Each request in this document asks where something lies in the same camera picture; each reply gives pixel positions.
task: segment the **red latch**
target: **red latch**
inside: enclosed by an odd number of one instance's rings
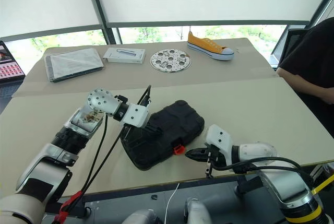
[[[186,148],[182,146],[181,144],[178,144],[176,147],[173,148],[173,153],[175,155],[182,155],[186,151]]]

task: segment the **metal disc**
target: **metal disc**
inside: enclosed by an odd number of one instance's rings
[[[179,49],[164,49],[151,57],[153,68],[165,72],[176,73],[187,69],[192,60],[186,52]]]

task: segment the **yellow ring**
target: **yellow ring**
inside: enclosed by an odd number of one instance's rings
[[[303,217],[298,217],[298,218],[286,217],[286,219],[287,221],[291,223],[305,223],[305,222],[308,222],[310,220],[317,218],[320,214],[321,214],[321,208],[320,206],[318,206],[318,208],[314,212],[310,213],[309,215],[305,215]]]

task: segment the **white box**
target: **white box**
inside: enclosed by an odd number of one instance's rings
[[[108,62],[142,64],[145,54],[145,49],[108,48],[103,58]]]

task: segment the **yellow sneaker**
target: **yellow sneaker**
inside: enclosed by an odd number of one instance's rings
[[[225,46],[218,45],[208,38],[200,39],[188,34],[188,47],[201,53],[206,53],[211,58],[220,61],[229,61],[234,58],[234,51]]]

